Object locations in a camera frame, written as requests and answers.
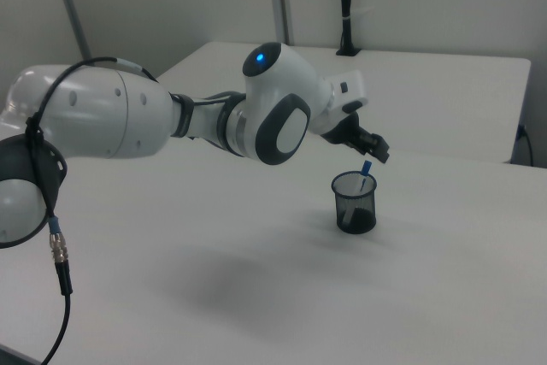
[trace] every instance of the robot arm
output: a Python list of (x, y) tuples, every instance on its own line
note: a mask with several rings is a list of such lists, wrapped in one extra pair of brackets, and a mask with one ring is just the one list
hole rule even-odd
[(389, 146), (359, 127), (356, 110), (368, 102), (361, 72), (321, 78), (293, 49), (266, 43), (244, 62), (246, 94), (229, 91), (182, 107), (175, 136), (206, 138), (237, 156), (270, 165), (297, 151), (307, 130), (385, 162)]
[(67, 171), (64, 158), (151, 156), (171, 136), (204, 138), (274, 165), (297, 151), (307, 130), (382, 162), (388, 157), (384, 140), (359, 127), (355, 111), (367, 103), (359, 72), (321, 78), (291, 48), (268, 43), (245, 60), (245, 94), (229, 91), (203, 100), (172, 95), (136, 74), (80, 68), (51, 95), (40, 122), (44, 143), (34, 147), (32, 160), (27, 119), (65, 68), (23, 71), (0, 115), (0, 248), (30, 238), (45, 224), (44, 211), (55, 206)]

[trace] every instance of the white wall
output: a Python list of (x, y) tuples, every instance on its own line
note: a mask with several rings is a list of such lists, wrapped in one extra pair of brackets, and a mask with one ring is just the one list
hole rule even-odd
[[(340, 0), (289, 0), (295, 44), (337, 47)], [(547, 0), (352, 0), (374, 7), (352, 24), (370, 50), (518, 56), (532, 61), (523, 121), (547, 167)], [(520, 147), (517, 159), (527, 164)]]
[(74, 0), (74, 4), (94, 56), (120, 56), (156, 75), (212, 40), (261, 43), (277, 38), (272, 0)]
[(62, 0), (0, 0), (0, 106), (22, 69), (80, 58)]

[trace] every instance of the black cup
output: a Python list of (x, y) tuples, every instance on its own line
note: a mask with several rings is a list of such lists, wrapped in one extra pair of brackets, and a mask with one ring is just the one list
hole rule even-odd
[(336, 199), (336, 224), (348, 234), (363, 234), (376, 225), (376, 179), (368, 175), (363, 186), (362, 179), (358, 171), (348, 171), (338, 175), (331, 184)]

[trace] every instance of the white table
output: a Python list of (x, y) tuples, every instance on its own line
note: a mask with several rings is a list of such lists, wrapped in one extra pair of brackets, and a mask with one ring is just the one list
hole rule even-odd
[[(361, 163), (311, 136), (275, 168), (188, 139), (72, 160), (53, 363), (541, 363), (547, 172), (394, 150), (355, 237), (330, 182)], [(62, 316), (45, 230), (0, 252), (0, 284), (0, 342), (43, 358)]]
[[(209, 43), (168, 70), (171, 92), (244, 91), (241, 67), (257, 44)], [(399, 150), (488, 162), (510, 160), (530, 71), (524, 59), (296, 47), (321, 75), (361, 69), (362, 126)]]

